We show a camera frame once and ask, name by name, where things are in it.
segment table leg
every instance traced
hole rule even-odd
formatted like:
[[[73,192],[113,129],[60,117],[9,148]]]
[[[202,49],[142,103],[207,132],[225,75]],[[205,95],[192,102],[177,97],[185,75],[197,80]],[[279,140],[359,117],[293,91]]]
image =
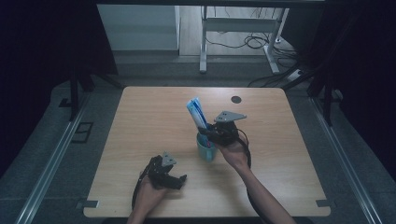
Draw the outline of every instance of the table leg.
[[[272,52],[274,49],[274,44],[276,42],[277,33],[279,32],[280,25],[282,24],[282,19],[283,19],[284,14],[285,14],[285,8],[281,8],[281,11],[276,18],[276,25],[275,25],[274,31],[272,32],[271,37],[270,37],[270,43],[268,44],[268,46],[264,46],[265,56],[267,57],[268,63],[271,66],[271,70],[272,70],[273,74],[279,73],[279,68],[277,67],[277,64],[276,64],[276,61],[274,60],[274,56],[273,56]]]
[[[78,112],[78,74],[76,68],[73,68],[70,74],[70,120],[74,120]]]
[[[199,62],[199,72],[206,73],[206,19],[207,19],[207,6],[204,6],[204,15],[202,17],[202,42],[201,42],[201,54]]]

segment blue cup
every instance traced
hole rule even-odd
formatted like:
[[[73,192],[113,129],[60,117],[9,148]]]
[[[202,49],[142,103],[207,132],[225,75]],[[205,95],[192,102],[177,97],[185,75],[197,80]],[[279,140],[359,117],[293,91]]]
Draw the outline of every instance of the blue cup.
[[[213,161],[216,156],[218,149],[215,144],[209,142],[205,135],[200,133],[197,134],[197,146],[199,156],[205,161]]]

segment metal bracket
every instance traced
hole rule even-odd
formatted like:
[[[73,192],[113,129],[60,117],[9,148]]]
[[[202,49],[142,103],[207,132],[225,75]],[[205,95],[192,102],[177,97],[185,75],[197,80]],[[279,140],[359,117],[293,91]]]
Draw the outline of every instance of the metal bracket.
[[[86,207],[97,208],[99,206],[99,201],[79,201],[76,205],[76,209],[82,209]]]
[[[230,111],[223,111],[215,118],[215,122],[230,122],[237,119],[245,119],[247,117],[248,116],[243,114],[237,114]]]
[[[162,166],[168,166],[168,165],[174,165],[176,164],[176,160],[168,153],[168,152],[164,152],[163,153],[163,163]]]
[[[63,98],[58,107],[71,107],[72,104],[67,102],[67,98]]]
[[[335,202],[329,202],[329,200],[317,200],[318,207],[336,207]]]
[[[91,130],[92,130],[93,122],[80,122],[75,134],[73,135],[73,139],[71,143],[73,144],[85,144],[88,142],[88,138],[91,135]],[[82,135],[85,135],[85,137],[82,140],[77,140],[77,138],[81,137]]]

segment human arm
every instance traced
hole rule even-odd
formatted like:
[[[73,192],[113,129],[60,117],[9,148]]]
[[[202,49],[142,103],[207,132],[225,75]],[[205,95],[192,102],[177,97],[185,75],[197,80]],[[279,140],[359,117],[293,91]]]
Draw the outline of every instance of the human arm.
[[[155,189],[146,175],[137,193],[134,210],[128,217],[127,224],[142,224],[152,209],[163,199],[168,189]]]
[[[248,167],[245,150],[240,143],[235,141],[227,147],[217,145],[217,148],[223,154],[224,159],[241,176],[253,202],[270,223],[295,224],[285,208],[252,173]]]

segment black cable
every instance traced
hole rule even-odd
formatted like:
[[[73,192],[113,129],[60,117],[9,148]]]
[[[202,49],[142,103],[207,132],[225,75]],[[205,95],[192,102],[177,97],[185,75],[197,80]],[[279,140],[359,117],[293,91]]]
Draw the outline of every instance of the black cable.
[[[267,35],[266,33],[262,33],[262,34],[265,36],[264,41],[266,43],[269,43],[270,42],[269,41],[269,35]],[[300,59],[300,56],[297,54],[296,50],[293,50],[293,49],[279,49],[276,46],[273,46],[273,48],[274,48],[274,53],[276,53],[277,55],[288,57],[288,58],[291,58],[291,59],[295,59],[296,61],[299,61],[299,59]]]
[[[274,7],[273,16],[271,17],[271,19],[274,18],[275,10],[276,10],[276,7]]]
[[[267,18],[267,10],[268,10],[268,7],[265,8],[264,18]]]
[[[256,8],[253,10],[253,12],[250,14],[250,18],[253,17],[253,14],[254,14],[257,10],[258,10],[258,8],[256,7]]]
[[[227,7],[224,7],[224,10],[225,10],[225,13],[227,13],[228,17],[231,17],[230,14],[228,14]]]
[[[285,71],[285,72],[283,72],[283,73],[281,73],[281,74],[272,75],[272,76],[269,76],[269,77],[259,77],[259,78],[256,78],[256,79],[250,81],[250,82],[247,84],[247,87],[249,88],[250,85],[252,85],[252,84],[255,83],[255,82],[258,82],[258,81],[261,81],[261,80],[268,80],[268,79],[270,79],[270,80],[266,81],[264,85],[261,86],[261,88],[266,87],[268,84],[271,84],[271,83],[274,83],[275,81],[278,81],[279,78],[281,79],[281,78],[284,78],[284,77],[289,76],[289,75],[290,75],[291,73],[293,73],[299,66],[300,66],[300,64],[297,62],[294,66],[292,66],[292,67],[289,68],[287,71]]]
[[[241,146],[244,148],[245,154],[247,155],[247,166],[248,166],[248,168],[250,169],[250,168],[251,168],[251,153],[250,153],[250,150],[248,149],[248,137],[247,137],[247,135],[246,135],[242,130],[239,130],[239,129],[238,129],[238,131],[242,132],[242,133],[245,135],[246,139],[247,139],[247,142],[246,142],[246,143],[245,143],[242,139],[240,139],[239,137],[236,139],[236,141],[237,141],[239,144],[241,144]],[[271,220],[269,220],[268,217],[266,217],[266,216],[262,213],[262,211],[259,209],[259,207],[257,206],[257,204],[254,203],[254,201],[253,201],[251,195],[250,195],[249,192],[248,192],[248,189],[247,189],[247,198],[248,198],[248,200],[250,201],[250,204],[251,204],[251,206],[253,207],[254,211],[256,211],[257,215],[259,215],[259,217],[260,217],[262,220],[264,220],[265,223],[273,224],[273,222],[272,222]]]
[[[140,184],[142,183],[143,178],[145,175],[147,175],[149,172],[149,166],[146,166],[145,170],[140,174],[139,179],[137,180],[136,186],[134,187],[134,195],[132,196],[132,209],[134,210],[134,203],[136,202],[137,198],[137,193],[140,190]]]
[[[259,15],[257,15],[257,18],[259,18],[261,14],[262,14],[262,7],[260,8],[260,12]]]
[[[314,57],[318,56],[319,51],[322,50],[321,46],[327,46],[327,44],[328,44],[330,41],[333,41],[333,34],[335,34],[336,32],[339,32],[338,29],[337,29],[337,27],[338,27],[338,26],[334,26],[334,27],[329,31],[329,34],[326,35],[325,38],[323,38],[322,40],[320,40],[320,43],[318,44],[318,46],[319,46],[318,48],[311,49],[309,52],[306,52],[305,54],[298,54],[298,55],[296,54],[295,57],[298,57],[298,61],[299,61],[300,63],[307,63],[307,62],[310,62]],[[294,51],[294,52],[297,53],[296,50],[287,50],[287,49],[279,49],[279,50],[289,51],[289,52]]]
[[[285,67],[285,68],[291,68],[292,66],[285,65],[280,60],[295,60],[295,61],[297,61],[297,59],[292,59],[292,58],[277,58],[276,63],[282,67]]]
[[[253,33],[251,33],[250,35],[245,37],[245,39],[244,39],[245,44],[240,45],[240,46],[229,46],[229,45],[225,45],[225,44],[221,44],[221,43],[212,42],[212,41],[206,39],[206,41],[209,42],[210,44],[220,45],[220,46],[223,46],[223,47],[226,47],[226,48],[230,48],[230,49],[240,49],[240,48],[242,48],[244,46],[248,46],[251,49],[261,49],[264,46],[264,44],[261,43],[259,40],[263,40],[264,42],[266,42],[266,40],[264,38],[262,38],[260,36],[253,35]],[[250,41],[256,41],[260,45],[257,46],[257,47],[254,47],[254,46],[250,45]]]

